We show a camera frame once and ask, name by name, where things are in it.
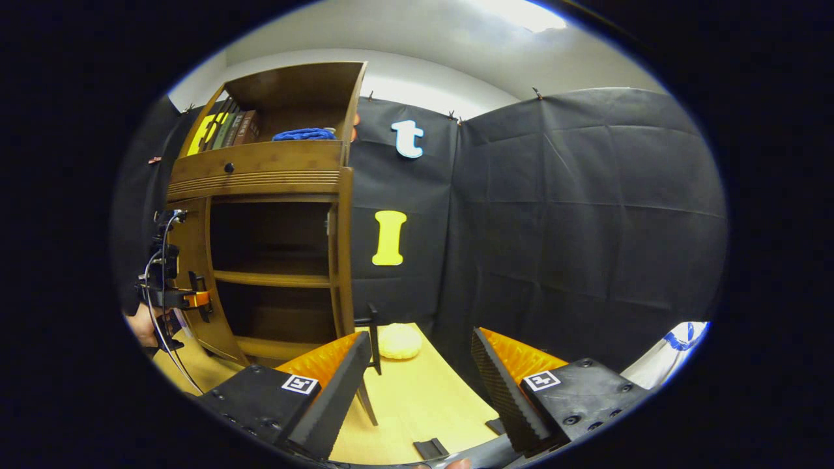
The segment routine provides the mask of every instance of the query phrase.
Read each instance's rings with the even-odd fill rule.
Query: white object
[[[686,362],[706,334],[708,325],[708,322],[680,323],[621,375],[645,389],[662,385]]]
[[[416,356],[423,346],[420,333],[407,324],[389,324],[379,332],[379,354],[404,360]]]

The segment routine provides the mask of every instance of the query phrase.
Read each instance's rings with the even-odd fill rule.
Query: black plastic piece
[[[183,342],[180,342],[179,340],[175,340],[173,338],[173,335],[176,334],[177,332],[179,332],[179,330],[182,329],[183,327],[179,324],[179,320],[177,320],[176,316],[175,317],[171,317],[171,316],[174,316],[174,314],[173,313],[165,313],[164,315],[160,315],[156,319],[157,324],[159,325],[159,329],[156,329],[156,328],[153,329],[153,335],[157,339],[158,348],[162,351],[173,351],[173,350],[178,350],[178,349],[181,349],[181,348],[185,347],[185,344]],[[165,337],[164,342],[162,341],[162,338],[159,335],[160,331],[162,331],[162,333]],[[164,344],[168,344],[168,346],[170,347],[170,350],[165,350],[165,345]]]
[[[486,422],[486,425],[495,432],[496,435],[504,435],[507,430],[504,428],[504,424],[501,423],[501,419],[493,419]]]
[[[146,292],[144,284],[139,282],[135,286],[139,299],[143,303],[147,304],[148,300],[145,298]],[[178,290],[174,288],[168,288],[165,289],[165,291],[162,291],[161,289],[154,286],[148,288],[148,290],[150,290],[151,295],[150,304],[153,306],[161,308],[164,300],[166,310],[170,308],[179,308],[181,310],[190,309],[188,301],[185,300],[185,296],[193,295],[194,292],[191,290]]]
[[[206,291],[206,279],[202,275],[197,275],[193,271],[188,271],[188,279],[191,280],[191,288],[194,291]],[[208,298],[208,304],[198,306],[197,310],[200,312],[200,317],[205,322],[211,322],[209,316],[214,313],[214,308],[211,306],[211,298]]]
[[[195,400],[241,431],[281,446],[320,392],[317,380],[252,365]]]
[[[368,360],[369,336],[367,332],[362,332],[345,354],[327,387],[289,435],[289,441],[304,454],[314,458],[327,458],[330,455],[344,416],[348,414],[350,403],[368,369]]]
[[[368,367],[373,366],[376,369],[376,374],[382,376],[382,360],[379,359],[379,341],[377,340],[377,328],[379,327],[379,312],[374,305],[368,303],[368,319],[354,320],[354,324],[358,326],[367,325],[370,330],[370,348],[373,361],[368,364]]]
[[[420,452],[424,461],[430,461],[439,457],[448,456],[449,452],[440,444],[440,440],[432,438],[428,441],[415,441],[414,447]]]
[[[567,438],[551,430],[548,421],[527,401],[480,329],[472,335],[472,357],[513,450],[535,453],[567,442]]]
[[[521,388],[539,413],[571,441],[605,425],[649,395],[649,391],[590,358],[527,377]]]

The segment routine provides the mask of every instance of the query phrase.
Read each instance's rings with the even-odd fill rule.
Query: human hand
[[[159,347],[156,335],[154,335],[154,332],[156,332],[156,326],[153,325],[153,321],[161,315],[162,310],[159,308],[153,308],[152,320],[150,314],[148,313],[148,305],[139,303],[139,308],[136,309],[136,314],[133,316],[127,316],[128,325],[130,325],[130,329],[133,331],[133,334],[142,346],[154,348]]]
[[[421,464],[421,465],[417,466],[417,469],[431,469],[431,468],[429,466],[425,465],[425,464]],[[450,463],[448,466],[446,466],[445,469],[472,469],[472,460],[470,460],[468,457],[465,458],[465,459],[459,459],[457,461],[454,461],[454,462]]]

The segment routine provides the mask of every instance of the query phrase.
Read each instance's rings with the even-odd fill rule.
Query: orange gripper pad
[[[492,349],[495,350],[495,354],[501,359],[501,363],[513,377],[516,385],[520,385],[525,376],[553,370],[568,364],[567,361],[548,355],[506,335],[501,335],[483,327],[479,329],[492,345]]]
[[[324,389],[333,378],[336,370],[339,369],[339,365],[342,364],[344,356],[347,355],[350,347],[356,342],[359,334],[360,332],[355,332],[328,344],[324,344],[304,355],[293,358],[283,365],[278,366],[275,370],[283,371],[291,375],[314,378],[319,380],[321,388]]]

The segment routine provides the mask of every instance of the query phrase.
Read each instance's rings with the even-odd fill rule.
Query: cabinet drawer
[[[337,193],[344,143],[246,144],[178,159],[168,201],[209,195]]]

